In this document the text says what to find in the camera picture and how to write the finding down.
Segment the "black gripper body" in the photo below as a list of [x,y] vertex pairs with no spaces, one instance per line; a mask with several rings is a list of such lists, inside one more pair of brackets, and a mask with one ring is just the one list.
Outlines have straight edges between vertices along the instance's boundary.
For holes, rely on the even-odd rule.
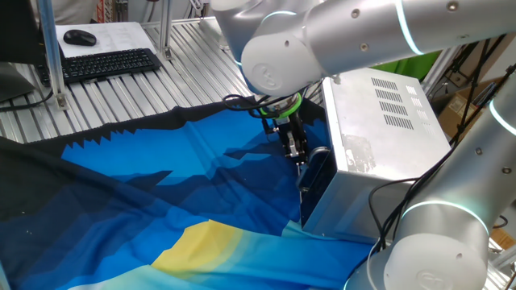
[[277,118],[275,120],[275,126],[278,129],[277,133],[279,134],[280,141],[285,149],[285,156],[289,158],[287,156],[289,153],[287,132],[292,131],[295,139],[300,143],[300,145],[301,140],[303,138],[306,139],[306,132],[304,131],[300,115],[295,111],[287,117]]

